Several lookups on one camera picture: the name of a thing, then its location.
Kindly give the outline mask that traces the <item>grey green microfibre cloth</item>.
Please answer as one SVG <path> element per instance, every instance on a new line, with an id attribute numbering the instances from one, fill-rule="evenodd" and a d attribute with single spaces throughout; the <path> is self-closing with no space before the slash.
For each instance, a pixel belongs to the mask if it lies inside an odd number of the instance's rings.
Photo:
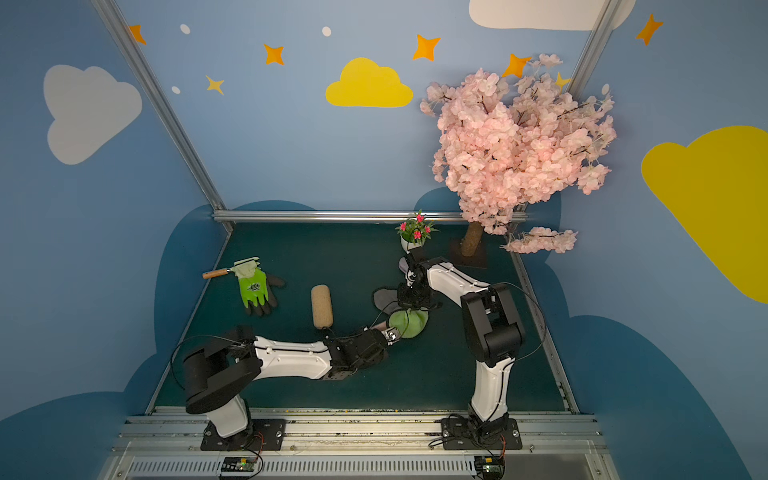
<path id="1" fill-rule="evenodd" d="M 394 289 L 376 290 L 373 293 L 373 303 L 379 310 L 373 328 L 380 331 L 394 328 L 402 339 L 412 339 L 420 335 L 429 320 L 428 310 L 401 306 Z"/>

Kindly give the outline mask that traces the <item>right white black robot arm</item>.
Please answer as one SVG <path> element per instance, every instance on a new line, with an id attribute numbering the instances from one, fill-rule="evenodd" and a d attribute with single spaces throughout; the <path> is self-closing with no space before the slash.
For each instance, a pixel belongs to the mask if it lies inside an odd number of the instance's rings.
<path id="1" fill-rule="evenodd" d="M 507 429 L 510 374 L 526 341 L 518 307 L 505 283 L 489 284 L 452 263 L 418 260 L 413 253 L 398 262 L 405 282 L 397 301 L 405 309 L 426 310 L 439 293 L 461 307 L 465 339 L 476 361 L 469 422 L 480 437 Z"/>

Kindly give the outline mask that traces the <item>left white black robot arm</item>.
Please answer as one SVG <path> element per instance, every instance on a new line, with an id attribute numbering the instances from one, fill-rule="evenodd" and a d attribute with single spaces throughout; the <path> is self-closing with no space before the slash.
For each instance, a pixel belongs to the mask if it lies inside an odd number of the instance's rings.
<path id="1" fill-rule="evenodd" d="M 310 380 L 344 380 L 360 370 L 383 362 L 387 349 L 398 342 L 393 327 L 365 329 L 345 337 L 327 336 L 313 343 L 274 341 L 257 336 L 249 326 L 238 326 L 190 351 L 182 361 L 188 414 L 204 414 L 219 436 L 227 439 L 250 424 L 241 397 L 257 380 L 297 377 Z"/>

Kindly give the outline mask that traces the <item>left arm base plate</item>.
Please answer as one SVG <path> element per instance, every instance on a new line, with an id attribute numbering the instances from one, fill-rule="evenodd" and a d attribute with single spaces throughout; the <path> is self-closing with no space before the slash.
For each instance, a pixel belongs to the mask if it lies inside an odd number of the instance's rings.
<path id="1" fill-rule="evenodd" d="M 201 451 L 279 451 L 285 438 L 285 419 L 251 419 L 246 428 L 230 437 L 219 434 L 209 421 L 200 444 Z"/>

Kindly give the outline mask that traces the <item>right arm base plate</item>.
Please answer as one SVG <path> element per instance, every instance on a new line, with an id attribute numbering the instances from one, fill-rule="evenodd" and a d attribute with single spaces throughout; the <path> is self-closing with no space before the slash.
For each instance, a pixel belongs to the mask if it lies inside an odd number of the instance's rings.
<path id="1" fill-rule="evenodd" d="M 522 434 L 515 419 L 505 415 L 492 422 L 451 414 L 440 420 L 445 450 L 521 450 Z"/>

